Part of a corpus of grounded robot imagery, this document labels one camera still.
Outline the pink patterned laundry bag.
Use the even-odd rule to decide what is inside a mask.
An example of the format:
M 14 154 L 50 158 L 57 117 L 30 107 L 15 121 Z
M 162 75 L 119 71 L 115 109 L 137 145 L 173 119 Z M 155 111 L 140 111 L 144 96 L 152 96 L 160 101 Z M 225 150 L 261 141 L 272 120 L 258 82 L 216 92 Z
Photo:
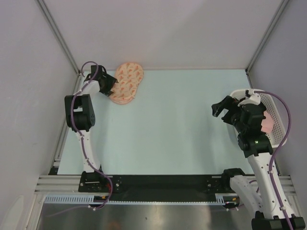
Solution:
M 135 98 L 144 70 L 138 63 L 126 62 L 116 69 L 114 77 L 118 82 L 114 84 L 109 98 L 116 104 L 124 105 Z

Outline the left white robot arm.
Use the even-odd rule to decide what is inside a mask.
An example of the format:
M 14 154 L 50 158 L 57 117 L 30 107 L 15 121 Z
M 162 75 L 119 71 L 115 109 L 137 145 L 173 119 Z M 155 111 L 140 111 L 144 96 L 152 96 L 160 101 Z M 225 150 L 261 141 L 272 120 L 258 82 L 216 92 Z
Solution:
M 118 80 L 108 74 L 104 66 L 94 61 L 85 62 L 82 68 L 87 64 L 91 64 L 91 72 L 85 75 L 81 70 L 82 76 L 85 77 L 81 88 L 64 98 L 66 123 L 76 134 L 81 146 L 83 171 L 103 174 L 101 163 L 91 142 L 91 128 L 96 122 L 92 99 L 99 93 L 111 96 Z

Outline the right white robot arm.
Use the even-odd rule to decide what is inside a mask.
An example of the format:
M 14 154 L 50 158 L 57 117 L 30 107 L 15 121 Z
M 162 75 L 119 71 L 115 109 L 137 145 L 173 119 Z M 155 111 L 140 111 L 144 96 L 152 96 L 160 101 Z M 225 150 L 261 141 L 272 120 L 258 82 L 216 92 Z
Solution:
M 221 186 L 235 192 L 252 216 L 254 230 L 303 230 L 306 223 L 293 211 L 284 194 L 269 138 L 262 131 L 265 107 L 260 100 L 239 101 L 226 96 L 212 105 L 213 116 L 228 110 L 222 120 L 238 132 L 238 145 L 249 162 L 259 188 L 257 193 L 241 169 L 224 170 Z

